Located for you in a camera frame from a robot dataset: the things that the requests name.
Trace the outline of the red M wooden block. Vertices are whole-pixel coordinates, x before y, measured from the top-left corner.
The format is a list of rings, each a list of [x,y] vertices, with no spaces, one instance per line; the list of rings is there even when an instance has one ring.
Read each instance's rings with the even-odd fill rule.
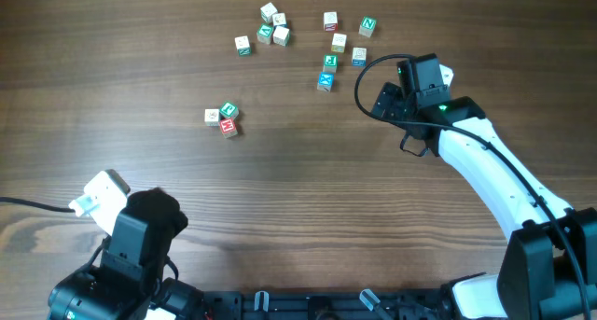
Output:
[[[238,134],[237,126],[233,118],[220,120],[219,128],[225,138],[230,138]]]

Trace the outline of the shell picture blue D block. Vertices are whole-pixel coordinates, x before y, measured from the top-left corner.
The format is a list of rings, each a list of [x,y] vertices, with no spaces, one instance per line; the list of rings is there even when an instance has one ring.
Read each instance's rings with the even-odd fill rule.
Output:
[[[208,108],[204,110],[204,123],[209,127],[217,127],[220,121],[220,112],[217,108]]]

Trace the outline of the green J wooden block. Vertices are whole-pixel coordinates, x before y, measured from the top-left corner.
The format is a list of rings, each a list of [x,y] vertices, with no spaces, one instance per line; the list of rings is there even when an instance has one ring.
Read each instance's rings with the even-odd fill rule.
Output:
[[[226,101],[220,106],[219,113],[222,119],[236,119],[240,114],[240,110],[235,103]]]

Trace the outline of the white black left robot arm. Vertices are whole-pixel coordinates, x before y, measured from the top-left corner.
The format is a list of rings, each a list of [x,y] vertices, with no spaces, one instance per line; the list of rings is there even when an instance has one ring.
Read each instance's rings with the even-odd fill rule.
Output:
[[[203,293],[165,267],[172,240],[187,227],[179,202],[160,188],[132,194],[120,211],[111,236],[89,260],[49,294],[49,319],[208,319]]]

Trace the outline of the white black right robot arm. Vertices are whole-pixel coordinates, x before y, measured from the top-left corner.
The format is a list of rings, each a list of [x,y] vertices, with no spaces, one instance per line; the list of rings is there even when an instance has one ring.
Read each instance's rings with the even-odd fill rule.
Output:
[[[596,309],[596,211],[576,210],[514,156],[469,97],[451,97],[452,70],[435,54],[394,55],[369,117],[424,142],[475,190],[507,239],[500,271],[441,288],[447,319],[590,318]]]

